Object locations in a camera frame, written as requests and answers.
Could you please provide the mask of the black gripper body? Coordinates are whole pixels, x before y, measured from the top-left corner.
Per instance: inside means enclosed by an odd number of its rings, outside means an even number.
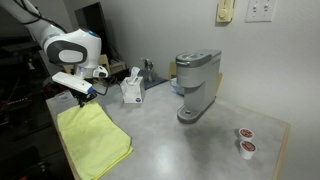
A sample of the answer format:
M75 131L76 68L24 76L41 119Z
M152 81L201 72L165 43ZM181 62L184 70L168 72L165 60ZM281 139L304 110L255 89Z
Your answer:
M97 94L95 92L89 93L89 94L84 94L84 93L79 92L74 89L71 89L70 92L77 100L82 99L84 102L87 102L87 99L90 97L97 97Z

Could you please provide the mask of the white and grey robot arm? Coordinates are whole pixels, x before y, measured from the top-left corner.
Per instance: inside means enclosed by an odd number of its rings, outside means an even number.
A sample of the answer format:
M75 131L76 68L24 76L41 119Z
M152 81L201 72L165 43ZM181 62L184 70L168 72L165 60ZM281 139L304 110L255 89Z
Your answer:
M88 79L109 76L107 69L98 64L102 47L98 34L83 28L66 32L44 17L29 0L0 0L0 6L29 30L51 63L75 66L73 74L54 74L54 82L80 92L78 103L81 107L97 97L98 92Z

